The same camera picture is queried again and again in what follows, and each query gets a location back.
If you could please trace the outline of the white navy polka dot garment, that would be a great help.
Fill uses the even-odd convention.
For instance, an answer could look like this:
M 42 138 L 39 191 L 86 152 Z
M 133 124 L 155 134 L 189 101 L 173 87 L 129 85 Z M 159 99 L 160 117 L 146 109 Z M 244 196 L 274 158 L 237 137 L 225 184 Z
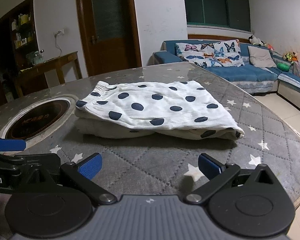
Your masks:
M 76 102 L 75 115 L 80 133 L 109 139 L 154 133 L 189 140 L 244 136 L 231 114 L 196 81 L 117 85 L 99 81 Z

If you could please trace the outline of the round black induction cooktop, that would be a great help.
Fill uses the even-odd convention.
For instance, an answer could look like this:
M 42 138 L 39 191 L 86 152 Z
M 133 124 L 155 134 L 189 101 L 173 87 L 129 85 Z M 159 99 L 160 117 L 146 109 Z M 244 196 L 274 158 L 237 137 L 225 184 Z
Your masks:
M 0 130 L 3 139 L 23 139 L 31 147 L 50 136 L 74 114 L 78 97 L 64 94 L 22 109 Z

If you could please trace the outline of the glass kettle on table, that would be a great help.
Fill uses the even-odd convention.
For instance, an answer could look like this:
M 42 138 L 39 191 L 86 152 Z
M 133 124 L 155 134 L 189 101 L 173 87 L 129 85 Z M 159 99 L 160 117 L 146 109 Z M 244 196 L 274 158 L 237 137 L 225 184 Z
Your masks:
M 34 53 L 32 53 L 31 63 L 34 66 L 44 63 L 43 53 L 44 53 L 44 50 L 35 51 Z

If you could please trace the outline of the dark storage shelf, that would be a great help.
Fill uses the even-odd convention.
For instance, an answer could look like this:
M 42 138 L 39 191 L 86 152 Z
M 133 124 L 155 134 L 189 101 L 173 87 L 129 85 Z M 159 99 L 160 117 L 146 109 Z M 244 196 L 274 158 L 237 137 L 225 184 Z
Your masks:
M 34 0 L 25 0 L 0 18 L 0 106 L 18 96 L 15 80 L 37 50 Z

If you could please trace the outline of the blue sectional sofa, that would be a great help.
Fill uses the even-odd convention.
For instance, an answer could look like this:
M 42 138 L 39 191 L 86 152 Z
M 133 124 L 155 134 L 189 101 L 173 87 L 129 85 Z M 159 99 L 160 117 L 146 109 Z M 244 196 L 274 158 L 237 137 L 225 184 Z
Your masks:
M 219 41 L 211 40 L 168 40 L 161 45 L 161 50 L 154 52 L 152 60 L 154 64 L 181 63 L 183 61 L 176 55 L 176 43 L 215 43 Z M 266 94 L 276 92 L 290 103 L 300 109 L 300 68 L 296 62 L 289 64 L 278 53 L 269 50 L 273 61 L 290 65 L 289 72 L 282 72 L 276 67 L 258 68 L 254 67 L 249 59 L 248 43 L 239 40 L 241 56 L 244 65 L 241 67 L 209 67 L 204 68 L 243 89 L 249 94 Z

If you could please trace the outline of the butterfly print blanket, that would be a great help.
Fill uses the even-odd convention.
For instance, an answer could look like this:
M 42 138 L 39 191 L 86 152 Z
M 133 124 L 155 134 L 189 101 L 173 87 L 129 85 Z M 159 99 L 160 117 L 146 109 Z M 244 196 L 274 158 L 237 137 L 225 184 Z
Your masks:
M 175 52 L 183 61 L 192 62 L 202 68 L 244 65 L 239 40 L 200 44 L 176 43 Z

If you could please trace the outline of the beige sofa cushion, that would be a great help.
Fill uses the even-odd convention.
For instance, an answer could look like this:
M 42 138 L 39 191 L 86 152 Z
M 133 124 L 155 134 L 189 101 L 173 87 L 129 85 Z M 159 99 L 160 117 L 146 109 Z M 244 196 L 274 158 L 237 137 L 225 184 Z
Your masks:
M 249 59 L 254 67 L 258 68 L 272 68 L 276 67 L 269 50 L 261 49 L 259 47 L 248 46 Z

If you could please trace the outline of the green toy on sofa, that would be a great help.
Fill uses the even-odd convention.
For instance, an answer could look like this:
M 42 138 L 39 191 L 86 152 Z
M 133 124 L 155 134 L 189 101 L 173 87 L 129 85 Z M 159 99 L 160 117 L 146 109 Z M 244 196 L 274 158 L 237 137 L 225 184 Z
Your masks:
M 277 65 L 277 68 L 279 70 L 281 70 L 282 72 L 289 72 L 289 70 L 290 70 L 289 64 L 279 62 L 276 65 Z

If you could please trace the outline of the panda plush toy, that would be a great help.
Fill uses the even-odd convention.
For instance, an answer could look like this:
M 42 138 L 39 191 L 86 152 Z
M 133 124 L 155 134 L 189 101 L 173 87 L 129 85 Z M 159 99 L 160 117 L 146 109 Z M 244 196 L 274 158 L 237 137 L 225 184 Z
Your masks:
M 265 42 L 263 42 L 260 38 L 257 38 L 254 35 L 249 36 L 248 40 L 254 46 L 267 47 L 267 44 Z

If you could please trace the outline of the brown wooden door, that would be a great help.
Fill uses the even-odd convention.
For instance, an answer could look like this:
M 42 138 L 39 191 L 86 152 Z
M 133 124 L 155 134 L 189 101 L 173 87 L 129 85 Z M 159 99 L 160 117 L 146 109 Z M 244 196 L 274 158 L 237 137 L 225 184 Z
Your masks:
M 142 65 L 134 0 L 76 0 L 89 76 Z

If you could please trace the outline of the dark green window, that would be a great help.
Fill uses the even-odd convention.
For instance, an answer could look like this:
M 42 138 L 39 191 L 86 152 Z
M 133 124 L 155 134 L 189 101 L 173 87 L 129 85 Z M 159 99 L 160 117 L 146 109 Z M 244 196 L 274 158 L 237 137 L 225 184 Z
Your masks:
M 251 31 L 249 0 L 184 0 L 189 25 Z

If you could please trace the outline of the white wall power outlet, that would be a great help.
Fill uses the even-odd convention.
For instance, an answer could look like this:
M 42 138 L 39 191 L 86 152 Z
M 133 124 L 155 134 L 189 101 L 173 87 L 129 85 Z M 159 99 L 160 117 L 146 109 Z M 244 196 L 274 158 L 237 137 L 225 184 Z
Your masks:
M 57 37 L 57 36 L 59 36 L 59 35 L 64 35 L 64 34 L 65 34 L 64 29 L 61 29 L 61 30 L 58 30 L 58 31 L 56 31 L 56 32 L 54 33 L 54 37 Z

